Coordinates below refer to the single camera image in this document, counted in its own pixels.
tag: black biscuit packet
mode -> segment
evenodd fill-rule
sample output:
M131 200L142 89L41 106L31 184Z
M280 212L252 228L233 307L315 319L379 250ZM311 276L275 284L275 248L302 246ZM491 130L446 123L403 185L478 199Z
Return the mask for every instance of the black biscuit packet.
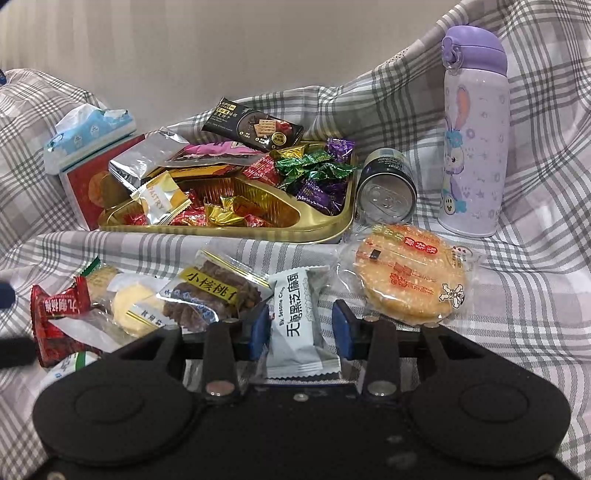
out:
M269 152L298 143L304 127L222 98L203 130Z
M256 275L231 258L200 250L195 265L185 268L162 289L163 315L184 332L202 332L213 322L241 318L271 297L265 275Z

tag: bottle body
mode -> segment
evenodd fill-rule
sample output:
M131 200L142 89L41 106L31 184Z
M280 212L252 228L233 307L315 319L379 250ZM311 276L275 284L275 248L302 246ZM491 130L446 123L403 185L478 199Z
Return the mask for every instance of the bottle body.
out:
M507 166L509 83L487 70L448 70L444 92L439 222L464 236L494 235Z

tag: purple bottle lid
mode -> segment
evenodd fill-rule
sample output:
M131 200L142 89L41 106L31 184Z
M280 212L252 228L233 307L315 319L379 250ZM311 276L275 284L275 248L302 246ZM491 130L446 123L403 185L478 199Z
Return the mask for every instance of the purple bottle lid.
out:
M457 69L487 70L507 76L507 55L497 36L484 28L458 25L441 41L443 64Z

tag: blue bow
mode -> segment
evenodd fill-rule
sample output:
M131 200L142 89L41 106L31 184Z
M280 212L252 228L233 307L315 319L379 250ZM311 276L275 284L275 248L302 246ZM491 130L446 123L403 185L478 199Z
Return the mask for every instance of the blue bow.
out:
M462 134L459 130L448 130L445 132L445 138L447 138L447 141L452 148L461 147L464 143L462 140Z

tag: blue tissue package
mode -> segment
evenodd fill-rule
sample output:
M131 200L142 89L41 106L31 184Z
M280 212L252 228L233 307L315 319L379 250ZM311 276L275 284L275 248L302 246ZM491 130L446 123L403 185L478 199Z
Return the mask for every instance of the blue tissue package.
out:
M127 110L101 110L81 105L56 125L57 133L43 152L45 171L57 175L135 129L135 121Z

